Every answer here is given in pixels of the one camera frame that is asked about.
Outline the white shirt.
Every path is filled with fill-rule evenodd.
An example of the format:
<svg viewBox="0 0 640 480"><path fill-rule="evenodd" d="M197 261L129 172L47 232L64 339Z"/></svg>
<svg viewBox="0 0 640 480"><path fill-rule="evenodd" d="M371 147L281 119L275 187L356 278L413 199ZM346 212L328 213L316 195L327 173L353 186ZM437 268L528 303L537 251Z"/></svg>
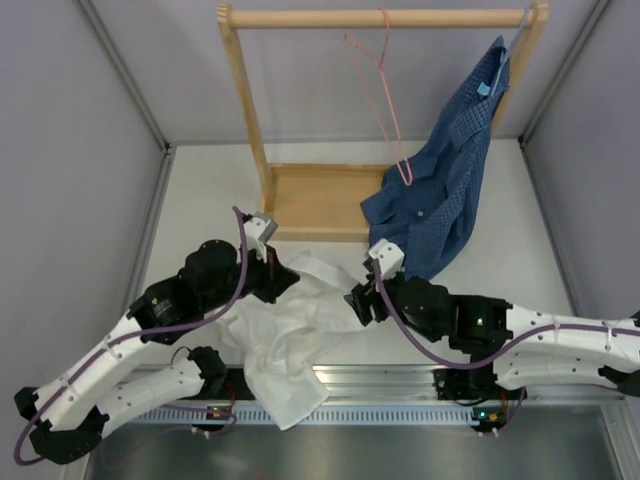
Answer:
<svg viewBox="0 0 640 480"><path fill-rule="evenodd" d="M245 381L282 431L309 417L329 390L315 361L363 326L344 300L358 280L344 268L304 251L287 267L300 276L274 304L249 297L216 325L221 340L238 349Z"/></svg>

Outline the aluminium mounting rail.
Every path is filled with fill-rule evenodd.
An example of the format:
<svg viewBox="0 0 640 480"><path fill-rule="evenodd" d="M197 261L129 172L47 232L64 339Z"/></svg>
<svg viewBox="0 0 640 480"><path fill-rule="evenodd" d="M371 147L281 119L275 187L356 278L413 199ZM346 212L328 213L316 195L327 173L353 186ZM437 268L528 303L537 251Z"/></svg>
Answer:
<svg viewBox="0 0 640 480"><path fill-rule="evenodd" d="M427 365L317 365L318 380L329 391L331 401L427 401L439 399L443 380L440 367ZM580 402L590 397L611 397L608 387L578 381L573 384L527 385L528 395Z"/></svg>

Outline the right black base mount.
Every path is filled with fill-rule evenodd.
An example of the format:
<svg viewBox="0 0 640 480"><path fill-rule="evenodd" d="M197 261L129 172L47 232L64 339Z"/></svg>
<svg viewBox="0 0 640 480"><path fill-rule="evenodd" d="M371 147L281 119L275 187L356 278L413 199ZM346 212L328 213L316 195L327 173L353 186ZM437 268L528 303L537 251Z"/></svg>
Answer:
<svg viewBox="0 0 640 480"><path fill-rule="evenodd" d="M475 370L441 368L434 371L433 378L439 400L475 406L501 398L501 388L490 367Z"/></svg>

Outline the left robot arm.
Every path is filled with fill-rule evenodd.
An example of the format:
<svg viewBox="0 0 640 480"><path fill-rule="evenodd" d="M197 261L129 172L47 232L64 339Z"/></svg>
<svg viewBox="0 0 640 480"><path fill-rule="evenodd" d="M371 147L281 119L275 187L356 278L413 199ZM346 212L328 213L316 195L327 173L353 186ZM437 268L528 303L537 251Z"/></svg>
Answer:
<svg viewBox="0 0 640 480"><path fill-rule="evenodd" d="M103 342L57 380L14 396L39 461L72 463L123 424L179 399L223 393L227 368L210 346L192 348L175 364L142 380L124 378L156 353L197 329L206 314L248 295L273 304L299 282L273 247L243 251L222 240L205 242L179 272L148 287Z"/></svg>

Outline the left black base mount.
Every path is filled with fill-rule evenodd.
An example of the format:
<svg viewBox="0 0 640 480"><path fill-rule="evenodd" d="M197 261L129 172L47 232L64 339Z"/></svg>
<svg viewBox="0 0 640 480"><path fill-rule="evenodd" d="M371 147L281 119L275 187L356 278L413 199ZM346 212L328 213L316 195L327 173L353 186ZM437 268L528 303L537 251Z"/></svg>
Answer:
<svg viewBox="0 0 640 480"><path fill-rule="evenodd" d="M220 394L223 399L228 400L251 401L256 399L253 391L247 384L242 368L230 368L227 371Z"/></svg>

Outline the wooden clothes rack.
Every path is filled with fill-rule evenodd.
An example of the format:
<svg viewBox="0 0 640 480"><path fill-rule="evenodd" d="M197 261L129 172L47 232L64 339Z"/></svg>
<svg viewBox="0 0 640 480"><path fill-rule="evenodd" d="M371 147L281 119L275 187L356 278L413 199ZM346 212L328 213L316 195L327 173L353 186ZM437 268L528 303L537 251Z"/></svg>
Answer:
<svg viewBox="0 0 640 480"><path fill-rule="evenodd" d="M239 97L261 186L261 206L285 241L364 242L369 226L360 203L379 188L377 164L274 163L267 160L241 48L242 30L517 28L510 60L516 87L548 22L550 7L526 9L236 10L216 9L217 24Z"/></svg>

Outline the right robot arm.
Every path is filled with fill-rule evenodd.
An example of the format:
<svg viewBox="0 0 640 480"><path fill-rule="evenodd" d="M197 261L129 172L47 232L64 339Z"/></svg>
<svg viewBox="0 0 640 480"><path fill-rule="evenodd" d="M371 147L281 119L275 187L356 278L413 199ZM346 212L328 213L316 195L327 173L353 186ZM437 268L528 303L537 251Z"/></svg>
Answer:
<svg viewBox="0 0 640 480"><path fill-rule="evenodd" d="M452 394L489 398L534 385L586 384L639 394L639 318L546 314L500 298L450 293L397 274L369 274L345 297L364 326L392 318L424 357L460 381Z"/></svg>

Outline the blue checked shirt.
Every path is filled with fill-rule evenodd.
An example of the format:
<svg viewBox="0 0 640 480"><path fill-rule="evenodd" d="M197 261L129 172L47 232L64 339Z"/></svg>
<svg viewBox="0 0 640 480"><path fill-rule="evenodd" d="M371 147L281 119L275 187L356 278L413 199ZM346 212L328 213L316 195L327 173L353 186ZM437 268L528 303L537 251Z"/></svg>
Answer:
<svg viewBox="0 0 640 480"><path fill-rule="evenodd" d="M412 157L414 181L396 168L361 203L369 242L395 243L407 277L430 280L461 252L473 232L494 113L509 88L509 60L493 97L489 90L506 49L497 37L441 110L427 143Z"/></svg>

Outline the light blue hanger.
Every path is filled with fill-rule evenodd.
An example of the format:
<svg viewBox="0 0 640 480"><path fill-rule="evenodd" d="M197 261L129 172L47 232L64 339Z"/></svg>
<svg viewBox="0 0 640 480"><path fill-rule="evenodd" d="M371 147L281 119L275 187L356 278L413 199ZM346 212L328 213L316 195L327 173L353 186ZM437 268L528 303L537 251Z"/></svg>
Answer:
<svg viewBox="0 0 640 480"><path fill-rule="evenodd" d="M493 97L495 95L495 92L497 90L497 87L500 84L502 75L503 75L503 71L505 69L506 63L509 60L512 50L515 47L516 41L519 39L521 32L523 31L526 23L527 23L527 19L529 16L529 12L531 11L530 7L526 7L524 10L524 14L521 18L520 24L517 28L517 31L514 35L513 40L511 41L511 43L509 44L509 46L504 50L504 52L501 55L501 59L500 59L500 64L499 64L499 68L496 72L496 75L494 77L493 83L491 84L490 90L489 90L489 96Z"/></svg>

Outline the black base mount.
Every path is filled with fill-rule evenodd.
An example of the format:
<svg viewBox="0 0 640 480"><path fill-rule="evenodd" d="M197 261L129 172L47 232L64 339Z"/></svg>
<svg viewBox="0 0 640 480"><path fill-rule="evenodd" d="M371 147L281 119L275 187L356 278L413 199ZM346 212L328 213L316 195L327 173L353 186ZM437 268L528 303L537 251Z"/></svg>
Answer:
<svg viewBox="0 0 640 480"><path fill-rule="evenodd" d="M434 371L433 378L439 400L475 406L501 398L501 388L490 367L475 370L441 368Z"/></svg>
<svg viewBox="0 0 640 480"><path fill-rule="evenodd" d="M251 401L256 399L253 391L247 384L242 368L230 368L227 371L220 394L223 399L228 400Z"/></svg>

